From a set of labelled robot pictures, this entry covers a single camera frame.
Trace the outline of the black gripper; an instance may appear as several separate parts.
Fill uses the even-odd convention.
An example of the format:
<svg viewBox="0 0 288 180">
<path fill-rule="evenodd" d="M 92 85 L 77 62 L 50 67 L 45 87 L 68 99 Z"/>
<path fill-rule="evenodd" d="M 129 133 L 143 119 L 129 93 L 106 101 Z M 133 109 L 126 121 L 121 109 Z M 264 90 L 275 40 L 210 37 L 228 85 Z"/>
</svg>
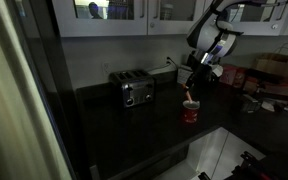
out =
<svg viewBox="0 0 288 180">
<path fill-rule="evenodd" d="M 191 88 L 192 94 L 197 94 L 199 91 L 198 84 L 214 84 L 219 81 L 219 77 L 212 71 L 210 65 L 202 64 L 194 61 L 191 65 L 193 76 L 190 76 L 185 83 L 185 91 Z"/>
</svg>

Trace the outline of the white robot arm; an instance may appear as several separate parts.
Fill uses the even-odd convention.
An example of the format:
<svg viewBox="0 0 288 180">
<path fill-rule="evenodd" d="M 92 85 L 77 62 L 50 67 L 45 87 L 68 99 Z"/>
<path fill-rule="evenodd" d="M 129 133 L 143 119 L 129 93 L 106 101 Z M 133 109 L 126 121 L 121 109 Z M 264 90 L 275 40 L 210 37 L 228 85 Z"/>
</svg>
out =
<svg viewBox="0 0 288 180">
<path fill-rule="evenodd" d="M 242 35 L 280 35 L 286 19 L 282 14 L 276 20 L 266 22 L 232 22 L 229 10 L 238 5 L 255 9 L 272 8 L 276 11 L 287 9 L 288 0 L 277 0 L 267 3 L 264 0 L 213 0 L 200 19 L 190 28 L 187 43 L 190 47 L 204 53 L 203 58 L 193 67 L 193 73 L 185 83 L 188 91 L 196 82 L 204 81 L 212 73 L 209 61 L 212 58 L 228 56 L 237 45 L 237 37 Z"/>
</svg>

